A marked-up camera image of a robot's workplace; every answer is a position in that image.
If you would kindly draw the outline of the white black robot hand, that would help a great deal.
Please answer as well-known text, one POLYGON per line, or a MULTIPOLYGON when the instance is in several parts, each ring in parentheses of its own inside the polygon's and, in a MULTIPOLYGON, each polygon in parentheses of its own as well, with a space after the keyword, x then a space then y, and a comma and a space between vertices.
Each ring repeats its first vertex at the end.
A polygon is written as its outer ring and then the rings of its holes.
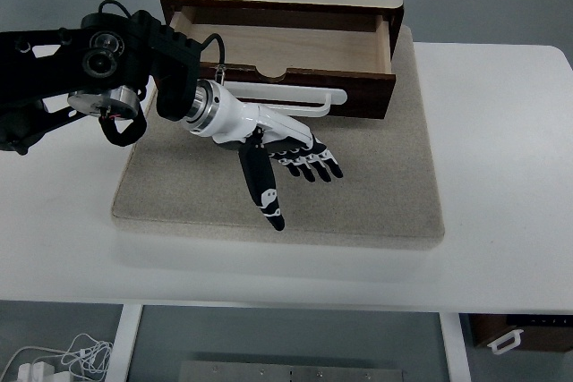
POLYGON ((286 151, 274 152, 272 158, 293 176, 302 175, 306 181, 314 183, 313 168, 326 183, 331 181, 331 176, 344 177, 338 161, 323 142, 313 137, 308 126, 264 105, 245 103, 215 81, 197 82, 192 107, 180 124, 188 132, 211 138, 218 145, 243 144, 238 155, 248 191, 254 204, 277 231, 285 228, 285 219, 278 204, 269 155, 262 142, 287 142, 286 151), (263 131, 262 141, 261 137, 252 136, 256 129, 263 131))

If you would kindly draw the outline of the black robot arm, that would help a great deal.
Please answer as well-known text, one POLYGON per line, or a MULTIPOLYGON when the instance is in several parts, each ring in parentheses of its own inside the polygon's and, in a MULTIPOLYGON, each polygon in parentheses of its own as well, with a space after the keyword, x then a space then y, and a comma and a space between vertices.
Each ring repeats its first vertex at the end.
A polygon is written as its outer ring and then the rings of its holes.
POLYGON ((340 166, 303 123, 237 99, 224 84, 223 64, 213 79, 203 79, 200 60, 207 46, 143 10, 98 10, 72 30, 3 33, 2 150, 25 155, 48 132, 85 116, 98 118, 110 143, 131 145, 146 131, 141 102, 153 81, 158 114, 236 151, 252 201, 282 230, 272 162, 324 182, 341 177, 340 166))

